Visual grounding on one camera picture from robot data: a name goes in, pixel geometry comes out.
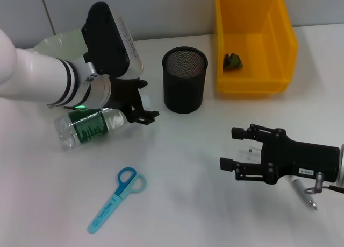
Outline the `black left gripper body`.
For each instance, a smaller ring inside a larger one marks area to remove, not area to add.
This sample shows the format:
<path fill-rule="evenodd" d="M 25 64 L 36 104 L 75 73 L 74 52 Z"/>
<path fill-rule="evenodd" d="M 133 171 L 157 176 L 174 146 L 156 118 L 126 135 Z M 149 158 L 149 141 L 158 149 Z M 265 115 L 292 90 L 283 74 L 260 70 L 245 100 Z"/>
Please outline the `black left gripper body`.
<path fill-rule="evenodd" d="M 135 82 L 133 80 L 121 80 L 110 78 L 111 94 L 107 101 L 107 107 L 111 109 L 119 109 L 125 114 L 126 106 L 135 108 Z"/>

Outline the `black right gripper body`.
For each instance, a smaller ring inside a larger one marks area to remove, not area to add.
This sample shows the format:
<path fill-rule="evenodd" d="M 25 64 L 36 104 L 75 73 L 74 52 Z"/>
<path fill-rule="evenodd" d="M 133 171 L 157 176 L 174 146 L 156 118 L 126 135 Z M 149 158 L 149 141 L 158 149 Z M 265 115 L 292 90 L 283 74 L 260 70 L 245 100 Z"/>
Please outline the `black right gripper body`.
<path fill-rule="evenodd" d="M 283 129 L 260 130 L 259 141 L 263 143 L 261 171 L 265 183 L 274 185 L 287 175 L 315 179 L 319 172 L 327 182 L 337 180 L 338 147 L 297 142 L 290 139 Z"/>

